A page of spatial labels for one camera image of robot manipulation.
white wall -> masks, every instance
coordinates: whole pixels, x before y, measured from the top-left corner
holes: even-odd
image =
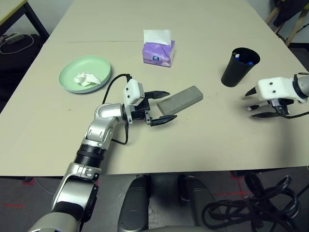
[[[257,11],[257,13],[263,18],[270,14],[273,10],[273,0],[247,0],[250,5]],[[28,0],[29,4],[41,20],[46,30],[51,33],[64,13],[67,11],[73,0]],[[284,38],[290,34],[299,14],[295,15],[288,22],[285,23],[280,31],[280,35]],[[309,23],[309,15],[304,24]],[[21,32],[25,34],[36,33],[34,27],[30,24],[28,19],[23,16],[20,18],[8,32]],[[299,32],[293,43],[309,43],[309,26]]]

tabletop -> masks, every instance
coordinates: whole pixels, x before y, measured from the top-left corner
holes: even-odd
[[[0,25],[14,14],[27,0],[1,0],[0,1]]]
[[[105,57],[112,76],[130,73],[145,91],[173,95],[195,85],[204,94],[202,101],[168,124],[133,124],[127,145],[111,144],[102,165],[105,174],[309,165],[306,116],[256,120],[246,110],[258,99],[244,94],[259,79],[306,71],[246,1],[115,0],[104,2],[105,8],[102,4],[73,3],[0,114],[0,162],[6,164],[0,175],[64,174],[107,88],[84,95],[61,88],[59,73],[83,55]],[[176,53],[171,68],[142,62],[143,29],[172,31]],[[236,47],[255,50],[261,61],[229,88],[220,79]],[[118,80],[107,102],[123,102],[124,86],[125,81]],[[154,118],[160,116],[158,101],[150,100]],[[308,105],[293,104],[290,109],[302,113]],[[115,138],[124,140],[124,134],[119,126]]]

green plate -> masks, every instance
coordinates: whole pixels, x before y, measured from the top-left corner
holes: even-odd
[[[90,84],[82,86],[75,83],[73,79],[77,74],[87,72],[96,76],[101,84]],[[61,86],[72,93],[89,93],[101,88],[110,78],[111,65],[103,57],[97,56],[84,56],[69,63],[59,75],[59,83]]]

gray carpet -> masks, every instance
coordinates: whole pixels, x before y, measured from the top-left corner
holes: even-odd
[[[290,50],[302,65],[304,65],[307,71],[309,71],[309,52],[304,48],[290,48]]]
[[[196,174],[210,189],[216,200],[242,199],[250,195],[244,180],[231,178],[230,172],[203,172]],[[266,188],[277,184],[286,175],[291,175],[291,189],[300,191],[309,182],[307,167],[275,170],[259,174]],[[178,174],[154,174],[154,190],[149,206],[149,226],[156,228],[166,225],[188,225],[193,221],[189,206],[180,206],[177,202]],[[84,225],[84,232],[115,232],[117,220],[126,190],[134,175],[109,175],[99,179],[98,201],[91,220]],[[39,178],[41,184],[55,192],[60,180]],[[25,186],[19,180],[0,179],[0,228],[4,232],[27,231],[36,220],[48,213],[52,195],[44,191],[37,183]],[[277,197],[275,204],[283,206],[287,198]],[[300,198],[301,213],[295,219],[301,232],[307,232],[309,191]],[[251,231],[250,224],[244,223],[229,227],[228,232]]]

tissue box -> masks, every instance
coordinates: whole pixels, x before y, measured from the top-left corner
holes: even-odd
[[[172,66],[174,53],[175,41],[173,40],[171,41],[171,46],[159,43],[144,43],[144,63],[170,67]]]

